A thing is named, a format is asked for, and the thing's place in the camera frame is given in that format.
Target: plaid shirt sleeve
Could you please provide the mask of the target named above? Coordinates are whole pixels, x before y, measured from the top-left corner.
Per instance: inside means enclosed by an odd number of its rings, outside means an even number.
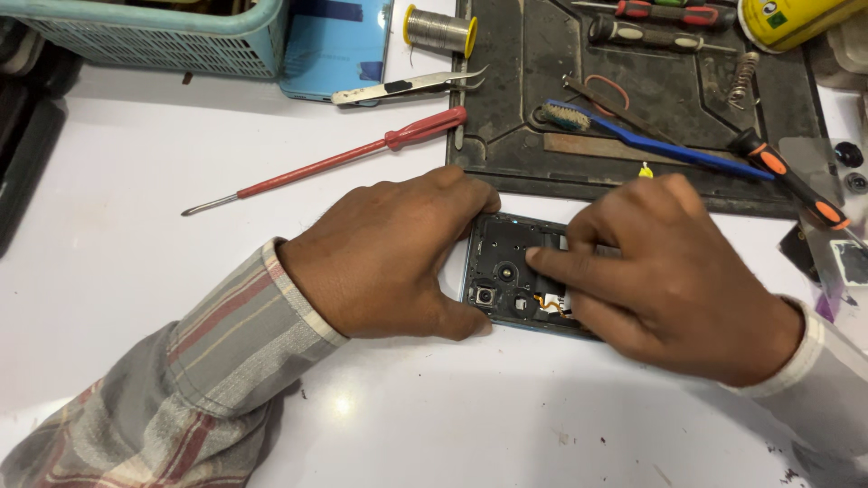
[[[0,465],[0,486],[243,485],[270,400],[347,342],[294,286],[280,243],[49,417]]]

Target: worn bristles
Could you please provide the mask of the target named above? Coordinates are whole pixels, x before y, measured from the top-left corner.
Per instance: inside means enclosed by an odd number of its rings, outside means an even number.
[[[567,109],[566,107],[558,107],[551,103],[543,104],[542,114],[546,120],[554,122],[567,130],[588,130],[591,126],[591,120],[587,115],[576,112],[573,109]]]

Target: yellow container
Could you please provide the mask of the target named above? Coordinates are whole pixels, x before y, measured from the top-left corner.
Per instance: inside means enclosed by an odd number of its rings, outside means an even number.
[[[782,53],[868,7],[868,0],[739,0],[739,21],[765,52]]]

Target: plastic basket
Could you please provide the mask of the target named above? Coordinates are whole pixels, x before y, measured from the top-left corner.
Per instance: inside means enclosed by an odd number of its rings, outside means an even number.
[[[274,78],[288,6],[260,0],[236,16],[209,16],[83,0],[0,0],[0,15],[97,63]]]

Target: striped sleeve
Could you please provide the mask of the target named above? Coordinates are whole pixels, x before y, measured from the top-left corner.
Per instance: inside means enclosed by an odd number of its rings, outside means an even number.
[[[347,342],[286,275],[282,242],[37,427],[0,465],[0,487],[242,486],[270,400]]]
[[[289,279],[280,243],[268,242],[171,332],[169,370],[205,412],[249,412],[347,342]]]
[[[815,486],[868,486],[868,358],[805,303],[802,342],[778,374],[729,388],[795,432],[793,452]]]

